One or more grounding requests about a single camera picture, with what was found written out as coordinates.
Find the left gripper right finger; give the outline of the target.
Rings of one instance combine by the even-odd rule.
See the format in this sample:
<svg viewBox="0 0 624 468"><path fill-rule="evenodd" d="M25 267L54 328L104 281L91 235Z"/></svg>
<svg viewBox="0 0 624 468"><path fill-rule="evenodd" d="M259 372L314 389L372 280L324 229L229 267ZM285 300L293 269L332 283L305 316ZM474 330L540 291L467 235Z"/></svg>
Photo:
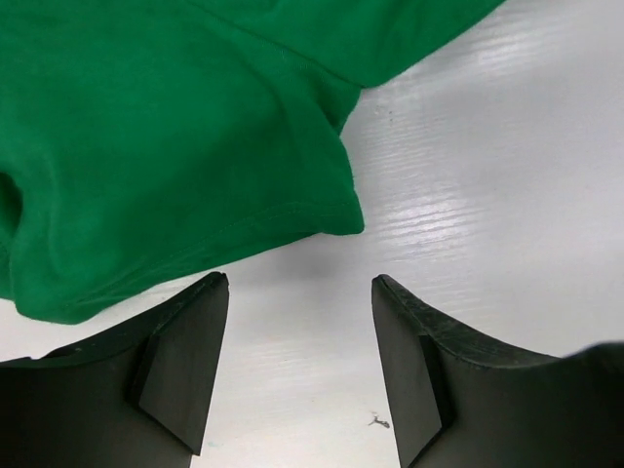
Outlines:
<svg viewBox="0 0 624 468"><path fill-rule="evenodd" d="M371 310L404 467L619 467L623 346L552 357L431 307L387 275Z"/></svg>

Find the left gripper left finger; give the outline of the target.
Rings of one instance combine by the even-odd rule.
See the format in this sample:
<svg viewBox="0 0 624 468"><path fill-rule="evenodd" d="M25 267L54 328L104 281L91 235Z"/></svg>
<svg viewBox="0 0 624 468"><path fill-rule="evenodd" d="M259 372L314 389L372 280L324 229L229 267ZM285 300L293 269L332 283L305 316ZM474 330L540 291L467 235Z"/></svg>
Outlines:
<svg viewBox="0 0 624 468"><path fill-rule="evenodd" d="M202 450L228 314L212 273L40 359L1 366L5 468L187 467Z"/></svg>

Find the green t shirt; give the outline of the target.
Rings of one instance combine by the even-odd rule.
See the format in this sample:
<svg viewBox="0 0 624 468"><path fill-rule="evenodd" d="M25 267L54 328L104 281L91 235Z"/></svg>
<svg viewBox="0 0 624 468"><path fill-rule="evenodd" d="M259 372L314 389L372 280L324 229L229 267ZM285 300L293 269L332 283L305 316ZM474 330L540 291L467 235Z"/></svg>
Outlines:
<svg viewBox="0 0 624 468"><path fill-rule="evenodd" d="M493 1L5 1L1 295L79 324L362 232L342 129Z"/></svg>

